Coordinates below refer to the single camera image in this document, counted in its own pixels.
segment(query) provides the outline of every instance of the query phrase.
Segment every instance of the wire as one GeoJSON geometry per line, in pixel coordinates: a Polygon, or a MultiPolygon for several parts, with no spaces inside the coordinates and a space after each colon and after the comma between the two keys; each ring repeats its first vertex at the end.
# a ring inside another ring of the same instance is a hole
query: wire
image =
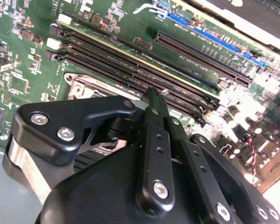
{"type": "Polygon", "coordinates": [[[252,145],[252,139],[248,140],[248,145],[252,148],[252,184],[254,184],[256,176],[256,149],[255,146],[252,145]]]}

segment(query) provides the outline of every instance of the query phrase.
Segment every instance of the bolt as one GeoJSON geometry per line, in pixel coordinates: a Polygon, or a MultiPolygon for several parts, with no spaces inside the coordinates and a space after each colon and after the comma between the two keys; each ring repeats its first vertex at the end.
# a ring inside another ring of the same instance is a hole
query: bolt
{"type": "Polygon", "coordinates": [[[5,140],[8,139],[8,135],[7,135],[7,134],[1,134],[1,135],[0,135],[0,139],[1,139],[2,141],[5,141],[5,140]]]}
{"type": "Polygon", "coordinates": [[[230,221],[230,214],[227,210],[227,208],[225,208],[224,205],[222,205],[221,203],[217,203],[216,205],[216,209],[218,214],[225,220],[225,221],[230,221]]]}
{"type": "Polygon", "coordinates": [[[64,141],[72,141],[75,137],[75,134],[69,128],[62,127],[58,130],[57,136],[64,141]]]}
{"type": "Polygon", "coordinates": [[[33,114],[30,119],[33,123],[35,123],[37,125],[45,125],[49,121],[48,117],[41,113],[33,114]]]}
{"type": "Polygon", "coordinates": [[[154,182],[154,192],[162,199],[168,197],[168,190],[166,186],[161,182],[154,182]]]}
{"type": "Polygon", "coordinates": [[[205,139],[204,139],[203,137],[199,137],[198,139],[199,139],[199,141],[201,141],[202,143],[205,143],[205,139]]]}
{"type": "Polygon", "coordinates": [[[269,208],[269,211],[270,211],[271,216],[273,216],[276,220],[280,219],[278,214],[273,209],[269,208]]]}
{"type": "Polygon", "coordinates": [[[258,213],[265,219],[268,220],[269,217],[267,216],[266,212],[259,206],[256,206],[258,213]]]}
{"type": "Polygon", "coordinates": [[[158,111],[156,110],[156,109],[151,109],[152,110],[152,112],[155,114],[155,115],[158,115],[159,113],[158,113],[158,111]]]}
{"type": "Polygon", "coordinates": [[[173,123],[175,123],[176,125],[179,125],[179,122],[178,122],[177,119],[173,118],[172,121],[173,121],[173,123]]]}
{"type": "Polygon", "coordinates": [[[124,100],[123,104],[126,105],[127,107],[131,108],[133,106],[132,102],[128,101],[128,100],[124,100]]]}

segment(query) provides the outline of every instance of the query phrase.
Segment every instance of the mounting hole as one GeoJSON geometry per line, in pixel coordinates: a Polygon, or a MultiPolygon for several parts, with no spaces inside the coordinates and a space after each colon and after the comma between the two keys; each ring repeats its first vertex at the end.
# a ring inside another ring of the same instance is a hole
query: mounting hole
{"type": "Polygon", "coordinates": [[[163,137],[162,137],[160,134],[157,134],[157,138],[158,138],[159,140],[163,140],[163,137]]]}
{"type": "Polygon", "coordinates": [[[200,169],[203,171],[203,172],[207,172],[206,168],[204,166],[200,166],[200,169]]]}
{"type": "Polygon", "coordinates": [[[73,80],[73,77],[72,76],[67,76],[66,80],[70,82],[71,80],[73,80]]]}
{"type": "Polygon", "coordinates": [[[161,154],[164,153],[164,150],[163,150],[162,148],[160,148],[160,147],[157,147],[157,151],[158,151],[159,153],[161,153],[161,154]]]}
{"type": "Polygon", "coordinates": [[[194,153],[195,156],[200,156],[197,151],[194,151],[193,153],[194,153]]]}

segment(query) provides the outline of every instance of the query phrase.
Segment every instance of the black pcie slot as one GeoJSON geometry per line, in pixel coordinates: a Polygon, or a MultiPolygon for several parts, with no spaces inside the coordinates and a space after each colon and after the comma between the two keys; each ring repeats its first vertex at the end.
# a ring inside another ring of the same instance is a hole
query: black pcie slot
{"type": "Polygon", "coordinates": [[[156,55],[154,55],[154,54],[152,54],[152,53],[142,49],[141,47],[138,47],[138,46],[136,46],[136,45],[134,45],[134,44],[132,44],[132,43],[130,43],[130,42],[120,38],[120,37],[117,37],[117,36],[107,32],[106,30],[103,30],[103,29],[101,29],[101,28],[99,28],[99,27],[97,27],[97,26],[95,26],[95,25],[93,25],[93,24],[91,24],[91,23],[89,23],[87,21],[84,21],[84,20],[82,20],[82,19],[80,19],[80,18],[78,18],[78,17],[76,17],[74,15],[71,15],[69,13],[66,13],[66,15],[68,17],[72,18],[73,22],[76,22],[76,23],[81,24],[81,25],[83,25],[85,27],[88,27],[88,28],[90,28],[92,30],[95,30],[97,33],[99,33],[101,35],[107,36],[107,37],[109,37],[110,39],[112,39],[112,40],[114,40],[116,42],[122,43],[122,44],[126,45],[127,47],[130,47],[131,49],[136,50],[138,52],[138,54],[140,54],[140,55],[141,54],[147,55],[150,58],[152,58],[152,59],[154,59],[154,60],[156,60],[156,61],[158,61],[158,62],[160,62],[162,64],[167,65],[168,67],[172,68],[173,70],[179,71],[185,78],[197,79],[201,83],[204,83],[204,84],[208,85],[209,87],[211,87],[217,93],[219,93],[221,91],[220,88],[218,88],[216,84],[214,84],[213,82],[211,82],[211,81],[209,81],[207,79],[204,79],[203,77],[199,77],[199,76],[196,76],[194,74],[190,74],[187,70],[185,70],[185,69],[183,69],[183,68],[181,68],[181,67],[179,67],[179,66],[177,66],[177,65],[175,65],[175,64],[173,64],[171,62],[168,62],[168,61],[166,61],[166,60],[164,60],[164,59],[162,59],[162,58],[160,58],[160,57],[158,57],[158,56],[156,56],[156,55]]]}
{"type": "Polygon", "coordinates": [[[202,104],[201,102],[197,102],[195,100],[191,100],[187,97],[186,94],[178,93],[174,90],[174,88],[170,86],[166,86],[162,81],[156,80],[153,78],[144,77],[142,74],[139,74],[135,72],[132,69],[128,69],[126,67],[123,67],[118,62],[110,61],[109,58],[104,57],[96,52],[90,51],[89,49],[83,49],[79,46],[76,46],[74,44],[68,44],[64,45],[63,50],[72,53],[74,55],[78,55],[80,57],[84,57],[87,60],[90,60],[92,62],[95,62],[99,64],[100,66],[104,66],[107,69],[111,69],[113,71],[117,71],[118,73],[124,74],[125,76],[131,76],[133,79],[136,79],[139,82],[144,81],[145,83],[153,85],[157,90],[162,91],[164,89],[170,89],[170,95],[175,97],[176,100],[185,101],[186,103],[196,107],[198,110],[200,107],[203,110],[211,110],[212,108],[208,107],[207,105],[202,104]]]}
{"type": "Polygon", "coordinates": [[[178,92],[178,94],[183,95],[183,98],[188,98],[196,105],[208,105],[208,108],[204,109],[214,109],[216,110],[219,107],[219,100],[217,98],[213,98],[208,94],[205,94],[191,86],[188,86],[184,84],[183,82],[180,82],[174,78],[169,77],[168,75],[159,72],[158,70],[155,70],[153,68],[150,68],[149,66],[132,59],[130,57],[127,57],[126,55],[113,50],[95,40],[92,40],[84,35],[81,35],[75,31],[67,32],[65,30],[51,27],[51,34],[56,35],[57,37],[63,37],[66,40],[69,40],[80,47],[83,47],[84,49],[95,49],[98,51],[103,52],[104,54],[108,55],[108,59],[112,60],[115,63],[119,63],[121,66],[125,66],[128,69],[134,69],[134,71],[141,71],[143,74],[146,74],[146,76],[154,75],[157,76],[159,79],[163,79],[163,83],[167,82],[170,83],[172,86],[169,85],[166,86],[167,89],[172,90],[174,92],[178,92]]]}
{"type": "Polygon", "coordinates": [[[155,41],[158,44],[180,54],[181,56],[190,59],[191,61],[205,68],[213,70],[218,73],[218,75],[224,76],[234,82],[239,83],[240,85],[249,87],[253,81],[251,78],[245,76],[237,70],[225,65],[224,63],[208,56],[207,54],[191,47],[188,44],[185,44],[184,42],[160,30],[157,33],[155,41]]]}
{"type": "MultiPolygon", "coordinates": [[[[124,87],[127,87],[128,89],[131,89],[136,94],[143,95],[148,87],[147,84],[144,84],[146,87],[143,87],[140,84],[133,83],[128,77],[123,77],[122,75],[113,71],[109,71],[104,67],[94,65],[94,63],[91,63],[90,61],[87,61],[83,58],[79,58],[79,56],[72,56],[68,54],[62,56],[55,52],[46,51],[45,57],[50,60],[58,60],[59,62],[67,61],[82,69],[88,70],[90,72],[95,72],[103,76],[104,78],[107,78],[115,84],[122,85],[124,87]]],[[[195,121],[199,123],[202,127],[206,124],[201,113],[195,111],[188,104],[181,103],[178,99],[169,96],[166,96],[165,98],[170,108],[193,117],[195,121]]]]}

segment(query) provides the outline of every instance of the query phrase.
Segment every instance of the integrated circuit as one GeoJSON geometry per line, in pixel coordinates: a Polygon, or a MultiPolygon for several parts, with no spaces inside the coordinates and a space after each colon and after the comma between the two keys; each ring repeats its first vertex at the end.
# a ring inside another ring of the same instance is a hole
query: integrated circuit
{"type": "Polygon", "coordinates": [[[98,15],[93,15],[91,23],[93,25],[96,25],[97,27],[101,27],[101,25],[103,23],[103,18],[98,15]]]}
{"type": "Polygon", "coordinates": [[[33,33],[28,30],[22,30],[21,36],[23,39],[28,40],[28,41],[31,41],[34,38],[33,33]]]}
{"type": "Polygon", "coordinates": [[[140,38],[134,37],[133,38],[133,43],[135,43],[138,46],[141,46],[143,41],[140,38]]]}

